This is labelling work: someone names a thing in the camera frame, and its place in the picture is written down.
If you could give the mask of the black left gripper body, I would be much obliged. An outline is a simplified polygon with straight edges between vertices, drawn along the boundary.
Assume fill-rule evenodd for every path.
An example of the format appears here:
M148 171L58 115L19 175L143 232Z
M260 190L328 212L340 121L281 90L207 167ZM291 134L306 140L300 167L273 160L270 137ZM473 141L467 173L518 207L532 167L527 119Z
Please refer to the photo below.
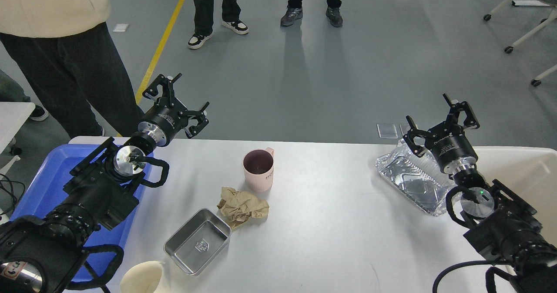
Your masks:
M187 108L175 104L167 107L162 104L151 107L138 124L138 131L145 132L155 141L156 146L167 146L176 134L187 126Z

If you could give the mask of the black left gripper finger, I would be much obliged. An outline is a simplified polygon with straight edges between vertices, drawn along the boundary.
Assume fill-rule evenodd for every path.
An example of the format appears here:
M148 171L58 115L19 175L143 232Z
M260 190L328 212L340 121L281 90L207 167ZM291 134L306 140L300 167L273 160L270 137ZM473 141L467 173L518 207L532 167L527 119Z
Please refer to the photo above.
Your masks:
M151 99L154 104L165 107L177 106L179 100L174 93L174 83L182 76L178 73L175 77L169 78L159 74L155 80L143 91L142 96Z
M184 108L179 112L180 128L185 131L188 139L197 136L205 126L209 123L207 119L206 109L210 105L205 102L199 110L188 110Z

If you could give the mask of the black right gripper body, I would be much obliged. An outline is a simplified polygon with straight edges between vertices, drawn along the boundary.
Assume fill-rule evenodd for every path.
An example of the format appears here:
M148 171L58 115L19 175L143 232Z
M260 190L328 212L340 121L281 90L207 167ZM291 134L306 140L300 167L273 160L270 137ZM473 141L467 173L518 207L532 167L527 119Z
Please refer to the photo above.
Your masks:
M440 172L454 175L475 167L479 157L467 140L464 130L458 124L448 127L439 124L429 130L433 139L428 141L428 149L439 165Z

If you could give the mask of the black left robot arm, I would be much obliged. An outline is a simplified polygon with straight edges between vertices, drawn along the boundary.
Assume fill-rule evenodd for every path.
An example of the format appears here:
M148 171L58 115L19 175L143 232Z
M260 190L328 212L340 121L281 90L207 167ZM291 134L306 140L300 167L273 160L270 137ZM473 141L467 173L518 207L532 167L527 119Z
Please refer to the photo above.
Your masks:
M137 132L123 145L108 138L86 156L64 185L67 198L44 218L26 215L1 226L1 291L3 293L61 293L100 288L121 265L118 245L86 246L101 227L112 230L138 206L140 185L165 184L169 164L151 157L170 144L179 130L193 138L208 124L206 102L189 110L175 96L169 79L159 75L143 96L154 101Z

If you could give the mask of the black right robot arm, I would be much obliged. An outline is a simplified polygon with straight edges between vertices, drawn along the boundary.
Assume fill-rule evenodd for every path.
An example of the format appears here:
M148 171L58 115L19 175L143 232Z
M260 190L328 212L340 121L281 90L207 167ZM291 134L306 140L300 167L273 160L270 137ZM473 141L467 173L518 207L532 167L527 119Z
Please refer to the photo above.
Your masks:
M410 116L403 136L417 157L431 152L440 172L456 186L445 197L451 219L467 228L464 237L482 261L458 263L443 270L432 291L453 270L466 266L489 265L485 273L486 291L496 292L495 277L509 282L517 293L554 293L557 290L557 250L541 235L537 210L515 192L493 180L489 185L478 172L479 157L465 135L478 129L479 122L467 102L452 102L443 95L450 110L447 118L428 130L420 130Z

